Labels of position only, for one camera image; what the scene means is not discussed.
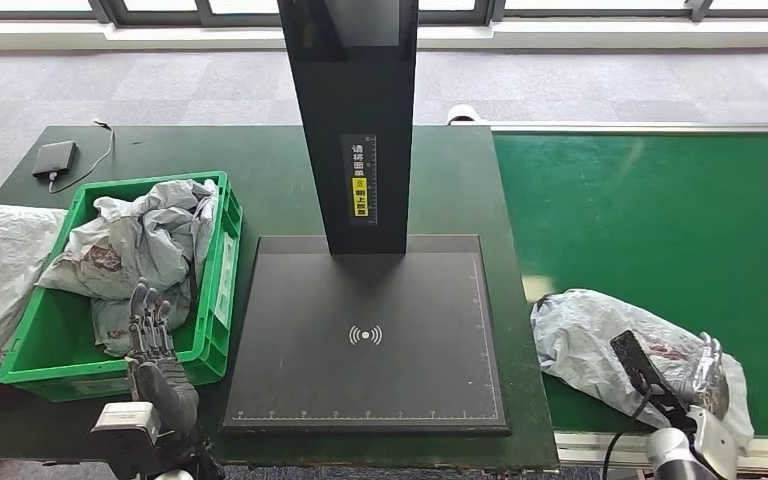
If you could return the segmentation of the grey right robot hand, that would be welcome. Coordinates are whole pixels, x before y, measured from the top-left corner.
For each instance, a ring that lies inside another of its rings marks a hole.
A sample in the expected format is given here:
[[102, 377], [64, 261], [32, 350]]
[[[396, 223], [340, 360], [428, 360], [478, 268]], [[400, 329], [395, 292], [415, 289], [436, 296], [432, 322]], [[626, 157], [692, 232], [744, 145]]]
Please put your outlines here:
[[699, 335], [702, 345], [689, 375], [675, 382], [678, 397], [688, 405], [696, 405], [723, 420], [729, 410], [730, 389], [723, 368], [720, 341], [707, 332]]

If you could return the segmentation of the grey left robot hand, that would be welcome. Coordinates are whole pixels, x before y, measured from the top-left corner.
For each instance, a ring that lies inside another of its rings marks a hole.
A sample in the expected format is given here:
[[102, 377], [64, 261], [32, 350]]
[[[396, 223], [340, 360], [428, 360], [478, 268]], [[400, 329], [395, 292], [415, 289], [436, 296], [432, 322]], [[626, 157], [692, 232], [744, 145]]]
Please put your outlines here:
[[128, 306], [131, 347], [125, 361], [132, 399], [153, 405], [163, 431], [188, 434], [198, 424], [199, 395], [174, 348], [169, 329], [172, 305], [141, 278]]

